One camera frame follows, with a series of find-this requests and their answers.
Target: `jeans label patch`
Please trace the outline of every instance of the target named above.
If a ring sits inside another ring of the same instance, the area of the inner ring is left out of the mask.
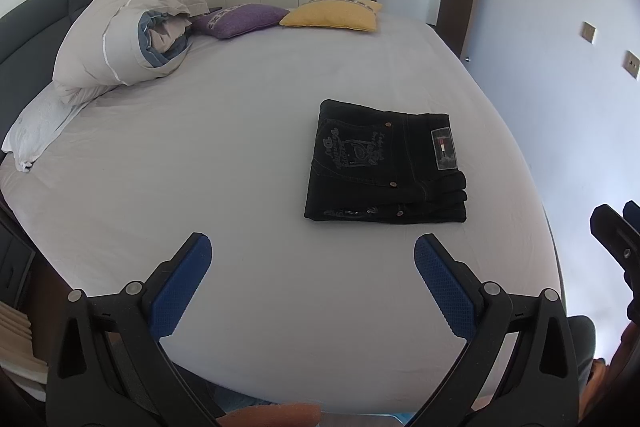
[[[431,131],[431,138],[433,139],[433,150],[436,153],[438,170],[457,169],[458,161],[456,160],[456,148],[453,146],[453,138],[451,137],[451,128],[444,127]]]

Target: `electrical outlet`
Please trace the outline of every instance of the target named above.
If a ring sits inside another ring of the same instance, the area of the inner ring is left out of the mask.
[[[625,68],[632,77],[638,78],[640,58],[636,57],[632,52],[626,52],[623,68]]]
[[[582,24],[582,32],[580,34],[584,40],[593,44],[596,39],[596,27],[585,22]]]

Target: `human hand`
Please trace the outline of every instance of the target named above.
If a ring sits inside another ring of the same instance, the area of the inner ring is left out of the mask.
[[[320,406],[307,403],[254,405],[217,419],[222,427],[316,427]]]

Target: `screw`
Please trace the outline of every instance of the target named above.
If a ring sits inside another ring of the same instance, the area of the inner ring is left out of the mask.
[[[127,284],[126,288],[124,288],[124,291],[126,291],[129,295],[137,295],[140,293],[140,290],[142,290],[142,284],[140,284],[138,281],[130,282],[129,284]]]
[[[500,286],[495,282],[488,282],[484,284],[484,291],[489,295],[498,295],[500,293]]]
[[[66,296],[66,298],[69,300],[69,302],[76,302],[81,297],[82,297],[82,291],[81,290],[71,290],[69,292],[69,295]]]
[[[558,300],[558,292],[556,290],[552,290],[551,288],[547,288],[545,290],[545,297],[549,299],[551,302]]]

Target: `pillow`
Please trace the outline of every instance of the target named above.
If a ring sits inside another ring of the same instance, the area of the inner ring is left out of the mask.
[[[382,4],[367,0],[311,0],[280,21],[281,26],[323,26],[376,31]]]
[[[93,0],[58,51],[53,83],[60,98],[78,105],[120,84],[172,73],[186,54],[188,17],[208,11],[204,0]]]
[[[268,4],[239,4],[191,19],[193,30],[230,39],[278,24],[289,10]]]
[[[68,105],[58,96],[53,82],[25,107],[11,126],[2,144],[3,152],[13,152],[15,168],[27,172],[66,125],[89,102]]]

